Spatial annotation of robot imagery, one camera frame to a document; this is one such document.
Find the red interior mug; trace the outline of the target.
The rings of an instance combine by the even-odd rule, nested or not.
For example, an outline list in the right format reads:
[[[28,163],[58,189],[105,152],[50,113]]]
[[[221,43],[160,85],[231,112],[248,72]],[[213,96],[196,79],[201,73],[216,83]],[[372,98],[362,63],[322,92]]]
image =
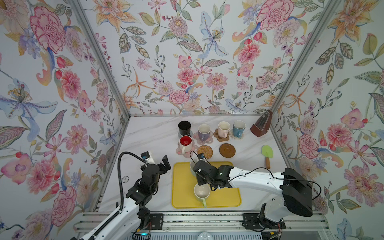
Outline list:
[[[182,136],[179,139],[179,148],[181,150],[181,154],[185,154],[190,152],[193,149],[193,140],[190,136]]]

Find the colourful embroidered coaster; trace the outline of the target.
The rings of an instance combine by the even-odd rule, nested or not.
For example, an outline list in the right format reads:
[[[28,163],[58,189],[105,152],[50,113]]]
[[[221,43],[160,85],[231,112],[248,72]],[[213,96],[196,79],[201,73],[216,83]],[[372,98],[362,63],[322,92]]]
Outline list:
[[[241,134],[239,136],[235,136],[234,133],[233,133],[233,130],[230,131],[230,137],[232,139],[235,139],[235,140],[241,140],[244,138],[244,133],[241,132]]]

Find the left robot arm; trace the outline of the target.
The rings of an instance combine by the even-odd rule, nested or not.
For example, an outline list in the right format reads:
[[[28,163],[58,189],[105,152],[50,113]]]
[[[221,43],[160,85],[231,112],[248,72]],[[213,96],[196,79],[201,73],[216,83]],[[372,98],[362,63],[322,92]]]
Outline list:
[[[129,155],[141,161],[141,178],[124,193],[121,161]],[[147,151],[137,156],[131,152],[122,152],[117,160],[117,173],[120,202],[117,208],[97,227],[81,237],[82,240],[122,240],[127,234],[145,229],[150,224],[151,211],[146,204],[159,190],[160,176],[171,169],[168,156],[157,164]]]

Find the brown wooden round coaster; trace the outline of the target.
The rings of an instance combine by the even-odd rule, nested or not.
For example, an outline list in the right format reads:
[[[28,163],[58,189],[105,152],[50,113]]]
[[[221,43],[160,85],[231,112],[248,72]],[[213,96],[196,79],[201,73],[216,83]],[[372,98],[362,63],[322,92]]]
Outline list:
[[[233,145],[224,143],[220,146],[219,153],[224,158],[232,158],[236,154],[236,149]]]

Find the black mug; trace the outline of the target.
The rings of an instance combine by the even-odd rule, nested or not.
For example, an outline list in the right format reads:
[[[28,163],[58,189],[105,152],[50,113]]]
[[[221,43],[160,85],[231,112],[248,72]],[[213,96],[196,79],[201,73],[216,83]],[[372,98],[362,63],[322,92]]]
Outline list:
[[[188,121],[181,121],[178,124],[179,131],[189,131],[191,130],[191,123]]]

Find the green handle mug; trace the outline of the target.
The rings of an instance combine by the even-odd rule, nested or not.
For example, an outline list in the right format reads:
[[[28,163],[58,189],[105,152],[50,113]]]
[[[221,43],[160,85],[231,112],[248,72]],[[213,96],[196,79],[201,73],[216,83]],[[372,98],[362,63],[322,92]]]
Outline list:
[[[207,198],[211,194],[211,187],[209,184],[194,186],[194,195],[195,197],[203,204],[204,208],[207,207]]]

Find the light blue mug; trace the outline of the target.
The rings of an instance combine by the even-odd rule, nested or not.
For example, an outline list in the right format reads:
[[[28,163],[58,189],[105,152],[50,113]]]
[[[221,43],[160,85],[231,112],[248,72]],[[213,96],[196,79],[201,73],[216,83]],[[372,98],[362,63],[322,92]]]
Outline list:
[[[194,161],[191,161],[190,162],[190,171],[191,171],[191,174],[195,177],[196,176],[196,173],[194,171],[194,167],[195,167],[196,163]]]

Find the pink handle mug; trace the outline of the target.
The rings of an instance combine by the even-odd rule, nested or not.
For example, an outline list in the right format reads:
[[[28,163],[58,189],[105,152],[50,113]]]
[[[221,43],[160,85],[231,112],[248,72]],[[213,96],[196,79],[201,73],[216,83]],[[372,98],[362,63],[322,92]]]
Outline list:
[[[218,136],[220,138],[227,138],[231,125],[228,122],[222,121],[218,124]]]

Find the purple handle mug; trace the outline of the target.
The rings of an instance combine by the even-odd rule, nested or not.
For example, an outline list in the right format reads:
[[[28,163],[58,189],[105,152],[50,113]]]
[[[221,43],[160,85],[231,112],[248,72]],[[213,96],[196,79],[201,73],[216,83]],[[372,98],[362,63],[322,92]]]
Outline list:
[[[198,128],[198,137],[201,142],[207,141],[211,135],[211,128],[207,124],[202,124]]]

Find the brown paw coaster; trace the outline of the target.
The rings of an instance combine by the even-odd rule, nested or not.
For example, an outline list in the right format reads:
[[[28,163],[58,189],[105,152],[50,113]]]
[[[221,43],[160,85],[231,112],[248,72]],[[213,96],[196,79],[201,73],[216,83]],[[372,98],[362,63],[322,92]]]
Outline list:
[[[215,129],[214,137],[215,137],[219,142],[226,142],[226,141],[229,141],[229,140],[230,140],[229,135],[227,135],[226,138],[222,138],[222,137],[220,137],[220,136],[219,136],[219,133],[218,133],[218,129]]]

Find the rattan woven coaster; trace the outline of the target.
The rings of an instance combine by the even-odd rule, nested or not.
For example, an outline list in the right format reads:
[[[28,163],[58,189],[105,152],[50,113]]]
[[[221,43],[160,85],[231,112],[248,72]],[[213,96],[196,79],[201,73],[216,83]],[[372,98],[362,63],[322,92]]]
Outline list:
[[[200,146],[198,148],[198,155],[203,154],[206,159],[210,159],[213,156],[213,149],[210,146]]]

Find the grey woven coaster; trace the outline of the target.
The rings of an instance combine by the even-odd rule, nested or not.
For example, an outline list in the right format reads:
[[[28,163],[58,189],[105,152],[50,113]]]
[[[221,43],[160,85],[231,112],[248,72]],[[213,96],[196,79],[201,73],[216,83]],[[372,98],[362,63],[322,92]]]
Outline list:
[[[189,130],[189,131],[179,131],[178,132],[178,137],[181,138],[183,136],[190,136],[190,137],[192,137],[193,136],[193,132],[191,130]]]

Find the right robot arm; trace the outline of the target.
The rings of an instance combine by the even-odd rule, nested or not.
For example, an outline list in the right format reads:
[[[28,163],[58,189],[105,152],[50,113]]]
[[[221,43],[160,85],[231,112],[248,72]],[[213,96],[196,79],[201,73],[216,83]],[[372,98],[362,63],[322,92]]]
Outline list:
[[[246,171],[229,165],[215,167],[203,154],[191,159],[192,171],[199,186],[207,185],[211,191],[246,188],[275,195],[262,204],[255,217],[243,220],[244,224],[256,225],[256,232],[283,229],[283,220],[287,216],[313,216],[313,186],[294,169],[286,168],[281,173],[272,173],[270,170],[261,173],[260,168]]]

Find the teal blue mug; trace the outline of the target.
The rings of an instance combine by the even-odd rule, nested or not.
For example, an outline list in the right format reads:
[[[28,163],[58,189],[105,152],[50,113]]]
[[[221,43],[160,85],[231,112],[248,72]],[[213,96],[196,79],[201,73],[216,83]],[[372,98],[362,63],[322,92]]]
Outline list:
[[[244,132],[246,128],[246,123],[240,120],[237,120],[233,124],[233,133],[235,136],[239,136],[241,132]]]

